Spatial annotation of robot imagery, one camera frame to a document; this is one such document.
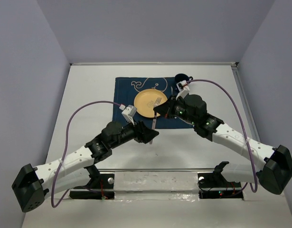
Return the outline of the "yellow plate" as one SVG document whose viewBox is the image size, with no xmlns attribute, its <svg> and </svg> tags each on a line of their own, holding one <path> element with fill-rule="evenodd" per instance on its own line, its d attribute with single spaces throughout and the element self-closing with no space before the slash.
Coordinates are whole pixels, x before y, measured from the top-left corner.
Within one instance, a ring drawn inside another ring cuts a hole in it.
<svg viewBox="0 0 292 228">
<path fill-rule="evenodd" d="M 139 92 L 134 98 L 134 106 L 137 108 L 138 114 L 146 118 L 153 118 L 153 108 L 157 99 L 159 105 L 167 101 L 166 95 L 156 89 L 145 89 Z"/>
</svg>

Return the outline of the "dark blue cup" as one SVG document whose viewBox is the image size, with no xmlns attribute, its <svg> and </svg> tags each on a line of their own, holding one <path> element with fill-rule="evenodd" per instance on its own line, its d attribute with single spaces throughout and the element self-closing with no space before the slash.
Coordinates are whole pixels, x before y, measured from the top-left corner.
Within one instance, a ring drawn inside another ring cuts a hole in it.
<svg viewBox="0 0 292 228">
<path fill-rule="evenodd" d="M 193 77 L 191 76 L 188 76 L 186 74 L 183 74 L 183 73 L 180 73 L 180 74 L 177 74 L 175 75 L 174 77 L 174 86 L 173 88 L 175 89 L 176 92 L 179 92 L 181 90 L 181 87 L 178 86 L 178 83 L 181 82 L 181 81 L 190 81 L 190 80 L 193 80 Z"/>
</svg>

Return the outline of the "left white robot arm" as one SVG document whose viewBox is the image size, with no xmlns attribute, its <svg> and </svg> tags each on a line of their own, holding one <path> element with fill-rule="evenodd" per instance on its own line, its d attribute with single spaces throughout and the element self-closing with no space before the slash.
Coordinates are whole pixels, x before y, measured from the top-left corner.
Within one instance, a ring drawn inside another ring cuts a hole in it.
<svg viewBox="0 0 292 228">
<path fill-rule="evenodd" d="M 114 148 L 130 140 L 147 144 L 158 135 L 142 121 L 126 126 L 109 122 L 99 135 L 66 157 L 35 167 L 23 166 L 11 186 L 22 212 L 36 209 L 55 193 L 78 186 L 95 187 L 100 180 L 95 164 L 110 157 Z"/>
</svg>

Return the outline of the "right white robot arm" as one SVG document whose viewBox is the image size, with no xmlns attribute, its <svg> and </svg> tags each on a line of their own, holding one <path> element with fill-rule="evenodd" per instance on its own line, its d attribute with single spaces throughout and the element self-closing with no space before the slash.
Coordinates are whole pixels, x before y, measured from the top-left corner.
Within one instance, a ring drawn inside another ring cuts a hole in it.
<svg viewBox="0 0 292 228">
<path fill-rule="evenodd" d="M 171 96 L 153 110 L 167 119 L 185 121 L 202 138 L 227 147 L 251 162 L 250 166 L 243 166 L 242 169 L 226 163 L 222 170 L 212 175 L 217 186 L 224 186 L 228 182 L 258 181 L 268 192 L 280 195 L 292 178 L 292 157 L 287 147 L 265 145 L 244 136 L 209 114 L 206 102 L 198 95 L 184 98 Z"/>
</svg>

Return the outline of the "fork with pink handle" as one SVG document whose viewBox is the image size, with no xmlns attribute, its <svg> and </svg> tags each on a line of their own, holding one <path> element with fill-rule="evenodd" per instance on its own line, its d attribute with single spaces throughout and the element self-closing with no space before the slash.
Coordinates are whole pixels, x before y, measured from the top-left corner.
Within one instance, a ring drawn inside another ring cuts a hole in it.
<svg viewBox="0 0 292 228">
<path fill-rule="evenodd" d="M 153 108 L 157 107 L 160 105 L 160 102 L 161 102 L 162 98 L 161 97 L 158 97 L 153 105 Z M 156 121 L 157 121 L 157 112 L 154 111 L 154 118 L 153 118 L 153 121 L 152 121 L 152 129 L 154 130 L 155 129 L 155 126 L 156 126 Z"/>
</svg>

